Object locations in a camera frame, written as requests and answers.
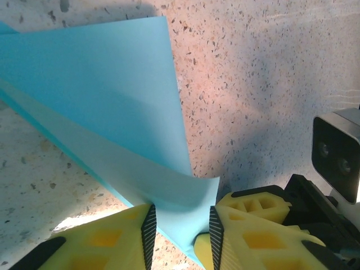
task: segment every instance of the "square cutout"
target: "square cutout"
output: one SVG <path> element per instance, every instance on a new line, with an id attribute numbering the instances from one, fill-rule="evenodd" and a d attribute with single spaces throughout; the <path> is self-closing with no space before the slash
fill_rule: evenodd
<path id="1" fill-rule="evenodd" d="M 263 209 L 276 207 L 275 201 L 266 197 L 259 199 L 259 203 Z"/>
<path id="2" fill-rule="evenodd" d="M 118 239 L 122 235 L 122 230 L 116 229 L 103 229 L 96 231 L 93 235 L 90 235 L 87 241 L 88 245 L 91 246 L 115 246 Z"/>
<path id="3" fill-rule="evenodd" d="M 233 209 L 236 209 L 236 210 L 239 210 L 239 205 L 238 205 L 237 202 L 233 202 L 232 204 L 229 204 L 229 207 L 233 208 Z"/>
<path id="4" fill-rule="evenodd" d="M 70 263 L 70 270 L 103 270 L 108 261 L 105 256 L 76 256 Z"/>
<path id="5" fill-rule="evenodd" d="M 245 209 L 247 212 L 261 210 L 261 209 L 258 209 L 258 206 L 255 204 L 254 200 L 244 201 L 244 205 L 245 205 Z"/>
<path id="6" fill-rule="evenodd" d="M 245 232 L 242 237 L 251 249 L 286 248 L 286 245 L 281 241 L 281 239 L 271 232 Z"/>

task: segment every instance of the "camera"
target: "camera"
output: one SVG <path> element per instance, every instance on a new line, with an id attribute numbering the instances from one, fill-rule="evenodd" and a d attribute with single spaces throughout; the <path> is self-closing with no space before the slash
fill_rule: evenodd
<path id="1" fill-rule="evenodd" d="M 360 110 L 351 108 L 315 117 L 312 163 L 348 203 L 359 202 Z"/>

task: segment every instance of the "blue paper sheet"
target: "blue paper sheet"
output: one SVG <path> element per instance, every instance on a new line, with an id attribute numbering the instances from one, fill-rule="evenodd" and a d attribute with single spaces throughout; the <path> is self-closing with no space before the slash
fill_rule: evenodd
<path id="1" fill-rule="evenodd" d="M 4 34 L 15 34 L 17 33 L 15 30 L 13 30 L 13 28 L 7 26 L 6 24 L 4 24 L 3 22 L 0 21 L 0 35 L 4 35 Z"/>
<path id="2" fill-rule="evenodd" d="M 190 176 L 164 17 L 2 35 L 0 97 L 198 262 L 219 179 Z"/>

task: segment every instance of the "terrazzo surface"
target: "terrazzo surface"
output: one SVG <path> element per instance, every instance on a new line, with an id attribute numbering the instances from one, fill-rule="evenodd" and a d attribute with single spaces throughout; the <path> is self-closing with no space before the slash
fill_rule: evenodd
<path id="1" fill-rule="evenodd" d="M 219 197 L 311 165 L 315 115 L 360 103 L 360 1 L 0 0 L 20 32 L 166 16 L 193 172 Z M 0 269 L 125 206 L 0 103 Z M 158 235 L 153 269 L 200 269 Z"/>

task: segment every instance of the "yellow 3d-printed part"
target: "yellow 3d-printed part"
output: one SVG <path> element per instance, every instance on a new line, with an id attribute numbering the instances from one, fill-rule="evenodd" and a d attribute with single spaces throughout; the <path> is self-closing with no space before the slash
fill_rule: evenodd
<path id="1" fill-rule="evenodd" d="M 154 205 L 139 205 L 55 234 L 66 242 L 40 270 L 150 270 Z"/>
<path id="2" fill-rule="evenodd" d="M 226 206 L 212 206 L 210 240 L 215 270 L 326 270 L 302 244 L 318 238 Z"/>
<path id="3" fill-rule="evenodd" d="M 202 233 L 198 235 L 193 248 L 202 266 L 204 266 L 206 270 L 214 270 L 210 234 Z"/>
<path id="4" fill-rule="evenodd" d="M 289 213 L 291 203 L 269 192 L 261 192 L 241 197 L 228 193 L 217 205 L 228 206 L 239 211 L 256 215 L 281 224 Z"/>
<path id="5" fill-rule="evenodd" d="M 298 225 L 291 225 L 291 226 L 287 226 L 288 228 L 291 228 L 291 229 L 294 229 L 294 230 L 297 230 L 299 232 L 303 232 L 303 233 L 306 233 L 306 234 L 310 234 L 310 232 L 307 230 L 307 229 L 300 229 L 300 227 Z"/>

